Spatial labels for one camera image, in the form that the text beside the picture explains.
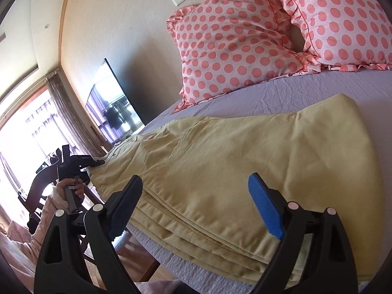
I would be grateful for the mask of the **person left hand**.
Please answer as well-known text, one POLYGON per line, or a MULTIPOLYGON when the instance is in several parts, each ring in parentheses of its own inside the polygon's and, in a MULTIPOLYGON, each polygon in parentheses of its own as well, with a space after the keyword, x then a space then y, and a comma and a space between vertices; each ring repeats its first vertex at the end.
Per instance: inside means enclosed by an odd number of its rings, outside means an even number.
POLYGON ((84 184, 82 179, 67 178, 59 181, 54 188, 54 198, 60 204, 60 208, 75 212, 81 207, 84 200, 84 184))

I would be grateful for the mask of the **pink fuzzy sleeve forearm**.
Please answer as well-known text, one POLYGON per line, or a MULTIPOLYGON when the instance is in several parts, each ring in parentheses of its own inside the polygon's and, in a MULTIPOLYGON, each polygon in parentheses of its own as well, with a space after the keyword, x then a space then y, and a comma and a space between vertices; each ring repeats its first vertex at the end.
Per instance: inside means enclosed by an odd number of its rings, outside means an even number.
POLYGON ((64 190, 58 186, 52 188, 42 209, 41 218, 34 234, 28 229, 12 222, 6 232, 1 232, 1 253, 10 265, 17 279, 33 292, 37 260, 47 229, 59 210, 68 210, 64 190))

